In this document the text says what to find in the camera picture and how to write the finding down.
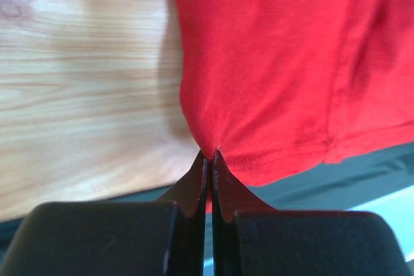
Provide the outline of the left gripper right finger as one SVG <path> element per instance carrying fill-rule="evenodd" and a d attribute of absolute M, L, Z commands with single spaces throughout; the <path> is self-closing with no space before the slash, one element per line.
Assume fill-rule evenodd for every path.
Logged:
<path fill-rule="evenodd" d="M 361 211 L 285 211 L 268 205 L 214 154 L 216 275 L 406 275 L 391 228 Z"/>

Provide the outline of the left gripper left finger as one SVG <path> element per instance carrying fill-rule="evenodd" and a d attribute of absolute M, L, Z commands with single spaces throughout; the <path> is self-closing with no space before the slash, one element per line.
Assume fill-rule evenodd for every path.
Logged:
<path fill-rule="evenodd" d="M 51 202 L 34 208 L 2 275 L 202 275 L 208 162 L 152 202 Z"/>

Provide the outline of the red t shirt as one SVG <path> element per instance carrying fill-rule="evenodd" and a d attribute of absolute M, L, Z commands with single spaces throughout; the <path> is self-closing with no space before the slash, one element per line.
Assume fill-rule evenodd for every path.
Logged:
<path fill-rule="evenodd" d="M 180 103 L 249 186 L 413 141 L 413 0 L 176 0 Z"/>

